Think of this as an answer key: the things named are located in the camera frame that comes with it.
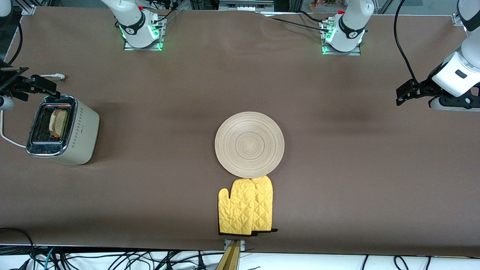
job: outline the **quilted fabric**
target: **quilted fabric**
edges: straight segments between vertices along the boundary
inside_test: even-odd
[[[272,229],[273,187],[267,176],[237,179],[231,195],[223,188],[218,192],[220,233],[251,235],[252,231]]]

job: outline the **black trim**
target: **black trim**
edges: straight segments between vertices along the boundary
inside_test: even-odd
[[[119,22],[120,27],[125,33],[133,36],[137,34],[138,29],[143,27],[143,25],[145,24],[145,13],[143,13],[142,11],[140,11],[140,13],[142,14],[142,17],[137,23],[134,23],[132,25],[123,25]]]
[[[340,29],[347,35],[347,38],[349,38],[349,39],[354,39],[354,38],[358,37],[363,32],[363,30],[365,29],[365,27],[362,27],[361,29],[354,30],[354,29],[346,26],[345,23],[343,22],[343,15],[338,20],[338,25],[340,26]]]
[[[462,13],[460,13],[459,5],[460,1],[456,3],[456,12],[458,16],[460,16],[460,20],[463,23],[463,26],[467,29],[467,31],[472,32],[473,30],[477,29],[480,26],[480,11],[477,12],[470,20],[466,20]]]

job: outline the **white floor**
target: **white floor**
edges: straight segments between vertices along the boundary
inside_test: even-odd
[[[208,256],[205,254],[214,251],[204,251],[203,260],[206,265],[218,263],[221,255]],[[109,253],[81,253],[72,254],[73,256],[101,256]],[[161,260],[166,252],[152,252],[155,259]],[[172,260],[180,260],[189,256],[197,255],[197,251],[184,251],[175,256]],[[74,258],[70,262],[80,270],[106,270],[117,257],[106,258]],[[426,257],[403,257],[409,270],[425,269]],[[0,256],[0,270],[11,270],[19,268],[26,260],[27,255]],[[365,256],[363,255],[314,255],[314,254],[279,254],[279,253],[242,253],[239,270],[252,270],[257,267],[258,270],[281,270],[281,269],[309,269],[309,270],[360,270]],[[397,260],[401,269],[405,267]],[[125,261],[118,270],[125,269],[128,261]],[[31,270],[33,263],[30,262],[27,269]],[[132,270],[148,270],[152,265],[135,262]],[[194,267],[191,263],[178,264],[175,270],[190,270]],[[365,270],[395,270],[396,267],[392,256],[369,256],[365,265]],[[474,258],[432,258],[429,270],[478,270],[480,269],[480,259]]]

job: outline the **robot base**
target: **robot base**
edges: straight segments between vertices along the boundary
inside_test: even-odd
[[[149,51],[159,51],[163,49],[163,41],[165,39],[165,28],[167,27],[167,20],[162,20],[161,22],[158,23],[159,28],[154,30],[158,31],[158,39],[156,39],[152,44],[148,45],[147,47],[143,48],[136,48],[130,45],[125,37],[123,39],[125,40],[125,44],[123,45],[124,50],[149,50]]]
[[[328,29],[331,30],[331,25],[329,24],[324,24],[324,23],[318,23],[321,29]],[[353,55],[353,56],[360,56],[360,45],[357,45],[355,49],[347,52],[343,51],[338,51],[332,47],[329,43],[325,41],[327,35],[329,35],[330,32],[321,32],[321,38],[322,38],[322,54],[333,54],[333,55]]]

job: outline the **bread slice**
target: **bread slice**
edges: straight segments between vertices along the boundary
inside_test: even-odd
[[[65,124],[67,122],[67,111],[66,110],[54,110],[50,116],[50,123],[48,124],[48,129],[50,134],[55,138],[61,138],[63,135],[63,130],[65,129]]]

